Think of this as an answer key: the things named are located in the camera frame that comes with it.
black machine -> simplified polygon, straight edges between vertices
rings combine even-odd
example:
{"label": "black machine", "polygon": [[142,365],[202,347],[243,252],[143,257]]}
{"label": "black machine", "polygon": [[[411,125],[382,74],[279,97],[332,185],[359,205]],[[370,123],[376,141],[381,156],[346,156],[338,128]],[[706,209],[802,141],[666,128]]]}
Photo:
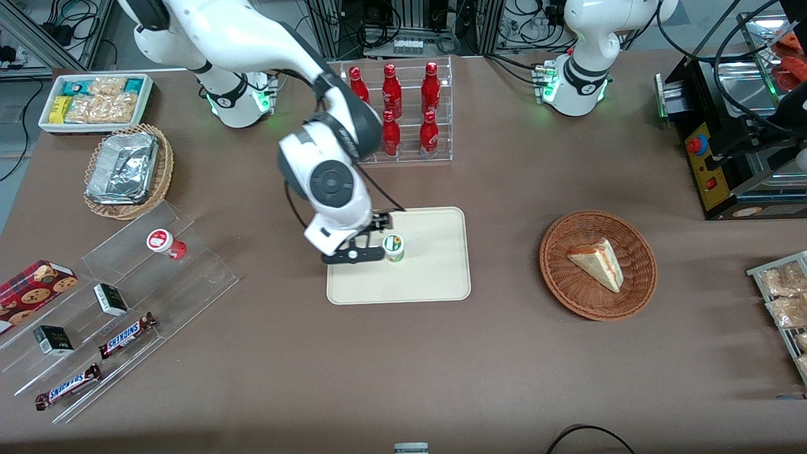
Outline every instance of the black machine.
{"label": "black machine", "polygon": [[[765,48],[781,24],[800,19],[793,31],[807,45],[807,2],[780,4],[783,13],[747,18],[742,31],[749,44]],[[666,80],[656,76],[656,88],[659,113],[675,124],[688,151],[705,217],[807,217],[807,82],[785,86],[777,78],[775,49],[727,54],[716,65],[701,60],[685,57]]]}

red cookie box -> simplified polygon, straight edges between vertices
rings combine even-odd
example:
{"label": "red cookie box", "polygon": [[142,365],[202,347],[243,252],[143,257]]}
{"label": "red cookie box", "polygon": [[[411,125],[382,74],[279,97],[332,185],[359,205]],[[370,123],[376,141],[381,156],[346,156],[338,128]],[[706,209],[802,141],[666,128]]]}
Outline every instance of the red cookie box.
{"label": "red cookie box", "polygon": [[78,282],[69,268],[40,260],[0,285],[0,335]]}

small plastic cup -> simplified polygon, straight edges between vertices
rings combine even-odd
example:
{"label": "small plastic cup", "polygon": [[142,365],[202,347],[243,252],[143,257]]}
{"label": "small plastic cup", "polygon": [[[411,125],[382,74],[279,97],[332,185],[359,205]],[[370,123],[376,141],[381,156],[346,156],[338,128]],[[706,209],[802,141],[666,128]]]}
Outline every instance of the small plastic cup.
{"label": "small plastic cup", "polygon": [[146,246],[153,252],[167,255],[172,260],[181,259],[188,250],[184,242],[174,238],[171,232],[165,229],[157,229],[149,233]]}
{"label": "small plastic cup", "polygon": [[382,245],[390,262],[400,262],[404,259],[404,239],[400,235],[387,235]]}

sandwich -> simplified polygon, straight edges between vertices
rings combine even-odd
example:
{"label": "sandwich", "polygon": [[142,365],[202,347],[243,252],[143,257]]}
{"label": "sandwich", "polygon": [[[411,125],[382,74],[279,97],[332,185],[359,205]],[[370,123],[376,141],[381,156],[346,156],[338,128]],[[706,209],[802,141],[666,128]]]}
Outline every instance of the sandwich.
{"label": "sandwich", "polygon": [[590,246],[576,247],[569,251],[567,257],[608,290],[619,293],[619,287],[625,277],[608,240],[604,239]]}

yellow control panel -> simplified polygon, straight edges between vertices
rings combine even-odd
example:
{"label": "yellow control panel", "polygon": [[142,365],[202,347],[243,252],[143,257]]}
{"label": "yellow control panel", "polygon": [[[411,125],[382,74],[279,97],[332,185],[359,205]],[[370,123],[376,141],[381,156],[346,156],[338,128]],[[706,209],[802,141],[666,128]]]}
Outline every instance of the yellow control panel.
{"label": "yellow control panel", "polygon": [[[708,139],[709,129],[706,128],[706,123],[704,123],[687,137],[684,145],[688,149],[689,165],[692,166],[692,174],[695,175],[700,199],[703,200],[704,207],[710,210],[718,206],[723,200],[728,199],[731,193],[729,184],[725,181],[723,169],[718,168],[710,171],[706,168],[706,158],[712,156],[712,149],[708,146]],[[697,145],[698,140],[704,142],[705,146],[707,146],[706,152],[700,156],[690,152],[690,146]]]}

